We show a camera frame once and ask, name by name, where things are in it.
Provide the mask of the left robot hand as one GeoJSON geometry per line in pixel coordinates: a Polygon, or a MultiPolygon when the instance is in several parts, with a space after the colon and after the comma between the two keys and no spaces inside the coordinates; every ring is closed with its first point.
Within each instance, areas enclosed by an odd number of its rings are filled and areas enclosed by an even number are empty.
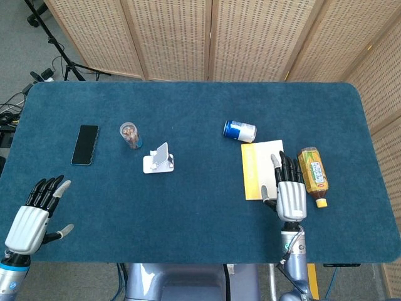
{"type": "Polygon", "coordinates": [[[37,182],[24,205],[14,217],[6,237],[6,248],[19,255],[32,255],[41,245],[55,240],[61,240],[73,229],[73,224],[66,225],[62,230],[48,233],[47,227],[60,199],[70,187],[70,180],[63,180],[64,176],[41,179],[37,182]]]}

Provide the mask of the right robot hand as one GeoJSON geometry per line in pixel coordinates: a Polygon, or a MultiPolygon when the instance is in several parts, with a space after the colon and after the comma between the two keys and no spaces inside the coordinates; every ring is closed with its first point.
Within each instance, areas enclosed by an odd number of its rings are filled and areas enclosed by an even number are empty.
{"type": "Polygon", "coordinates": [[[300,223],[307,217],[306,186],[297,159],[292,159],[283,151],[280,158],[271,155],[276,180],[276,197],[270,198],[268,187],[261,186],[263,203],[272,209],[284,222],[282,231],[301,231],[300,223]]]}

